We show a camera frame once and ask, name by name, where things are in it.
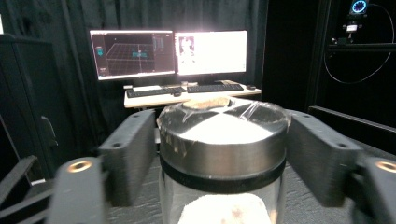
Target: black keyboard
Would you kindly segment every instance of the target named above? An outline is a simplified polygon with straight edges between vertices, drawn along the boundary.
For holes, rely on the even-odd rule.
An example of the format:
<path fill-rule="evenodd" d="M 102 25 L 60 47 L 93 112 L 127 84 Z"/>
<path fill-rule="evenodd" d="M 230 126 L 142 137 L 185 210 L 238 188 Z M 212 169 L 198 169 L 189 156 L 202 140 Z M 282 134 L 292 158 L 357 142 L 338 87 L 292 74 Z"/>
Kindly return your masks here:
<path fill-rule="evenodd" d="M 189 86 L 188 93 L 198 92 L 215 92 L 215 91 L 242 91 L 243 88 L 239 84 L 219 84 L 219 85 L 203 85 L 203 86 Z"/>
<path fill-rule="evenodd" d="M 162 88 L 158 90 L 149 90 L 149 91 L 126 90 L 126 95 L 128 98 L 136 98 L 136 97 L 144 97 L 144 96 L 172 94 L 175 92 L 184 92 L 184 91 L 186 90 L 184 90 L 182 87 Z"/>

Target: jar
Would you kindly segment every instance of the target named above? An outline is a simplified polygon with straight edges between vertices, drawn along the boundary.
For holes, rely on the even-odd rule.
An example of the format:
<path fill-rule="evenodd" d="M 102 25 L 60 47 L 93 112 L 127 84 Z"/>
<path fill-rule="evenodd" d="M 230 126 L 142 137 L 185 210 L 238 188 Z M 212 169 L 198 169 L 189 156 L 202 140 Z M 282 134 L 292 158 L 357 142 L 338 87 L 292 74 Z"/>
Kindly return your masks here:
<path fill-rule="evenodd" d="M 164 224 L 281 222 L 286 110 L 219 96 L 169 105 L 157 123 Z"/>

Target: black table surface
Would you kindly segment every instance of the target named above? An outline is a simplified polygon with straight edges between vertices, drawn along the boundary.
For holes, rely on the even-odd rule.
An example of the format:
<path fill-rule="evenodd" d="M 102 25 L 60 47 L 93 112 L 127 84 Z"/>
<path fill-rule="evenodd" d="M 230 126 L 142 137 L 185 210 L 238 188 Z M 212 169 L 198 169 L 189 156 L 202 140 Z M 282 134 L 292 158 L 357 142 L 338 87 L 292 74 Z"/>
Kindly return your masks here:
<path fill-rule="evenodd" d="M 396 161 L 396 156 L 357 142 L 364 148 L 360 160 L 367 156 Z M 131 207 L 112 207 L 110 223 L 162 223 L 159 177 L 160 161 L 156 157 L 151 164 L 139 196 Z M 304 182 L 287 163 L 285 168 L 286 202 L 283 221 L 288 223 L 352 223 L 350 211 L 353 202 L 346 199 L 343 207 L 322 207 Z"/>

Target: metal lid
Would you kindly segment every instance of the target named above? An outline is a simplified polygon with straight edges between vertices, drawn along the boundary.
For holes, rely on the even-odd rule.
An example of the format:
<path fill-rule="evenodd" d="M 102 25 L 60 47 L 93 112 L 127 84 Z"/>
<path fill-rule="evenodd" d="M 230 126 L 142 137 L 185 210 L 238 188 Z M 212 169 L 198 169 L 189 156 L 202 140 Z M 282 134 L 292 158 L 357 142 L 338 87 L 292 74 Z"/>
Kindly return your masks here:
<path fill-rule="evenodd" d="M 290 115 L 263 102 L 226 97 L 170 105 L 157 119 L 161 157 L 186 175 L 246 178 L 286 157 Z"/>

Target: computer monitor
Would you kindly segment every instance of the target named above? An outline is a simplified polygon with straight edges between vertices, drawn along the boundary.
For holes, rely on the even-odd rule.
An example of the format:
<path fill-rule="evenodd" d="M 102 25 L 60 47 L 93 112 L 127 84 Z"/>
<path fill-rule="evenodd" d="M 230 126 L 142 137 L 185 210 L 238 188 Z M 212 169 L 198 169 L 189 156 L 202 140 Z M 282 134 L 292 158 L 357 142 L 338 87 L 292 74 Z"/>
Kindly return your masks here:
<path fill-rule="evenodd" d="M 244 73 L 247 31 L 175 33 L 180 76 Z"/>
<path fill-rule="evenodd" d="M 98 80 L 175 73 L 172 31 L 90 31 Z"/>

